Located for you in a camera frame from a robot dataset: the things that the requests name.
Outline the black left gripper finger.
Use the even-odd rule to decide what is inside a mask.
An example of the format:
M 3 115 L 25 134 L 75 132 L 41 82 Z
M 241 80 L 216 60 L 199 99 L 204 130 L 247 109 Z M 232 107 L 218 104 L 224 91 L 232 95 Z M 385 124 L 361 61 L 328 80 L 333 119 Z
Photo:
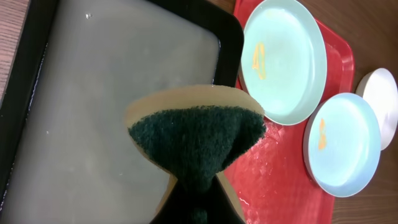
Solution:
M 243 210 L 226 179 L 213 179 L 203 194 L 187 192 L 179 181 L 167 189 L 150 224 L 245 224 Z

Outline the green yellow sponge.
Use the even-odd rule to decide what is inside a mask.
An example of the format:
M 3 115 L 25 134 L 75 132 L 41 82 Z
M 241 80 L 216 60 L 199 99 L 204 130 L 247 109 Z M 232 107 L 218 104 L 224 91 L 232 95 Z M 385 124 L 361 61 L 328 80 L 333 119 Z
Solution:
M 133 101 L 125 125 L 137 150 L 169 174 L 167 188 L 177 180 L 203 194 L 213 179 L 227 180 L 224 170 L 264 137 L 263 112 L 240 89 L 193 85 Z

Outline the light blue plate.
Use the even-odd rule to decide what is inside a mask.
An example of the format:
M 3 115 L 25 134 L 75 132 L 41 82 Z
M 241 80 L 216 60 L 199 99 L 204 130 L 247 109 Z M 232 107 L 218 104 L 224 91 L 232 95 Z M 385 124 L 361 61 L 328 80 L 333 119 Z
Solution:
M 377 169 L 380 154 L 376 115 L 354 93 L 340 93 L 323 102 L 305 127 L 303 159 L 307 171 L 334 197 L 362 191 Z

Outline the white plate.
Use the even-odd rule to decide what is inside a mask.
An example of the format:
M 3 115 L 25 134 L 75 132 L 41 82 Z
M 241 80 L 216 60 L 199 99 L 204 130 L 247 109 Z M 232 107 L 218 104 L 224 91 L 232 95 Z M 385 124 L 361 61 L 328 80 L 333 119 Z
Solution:
M 355 93 L 373 109 L 381 133 L 381 150 L 386 149 L 397 129 L 397 83 L 392 73 L 385 68 L 368 73 Z

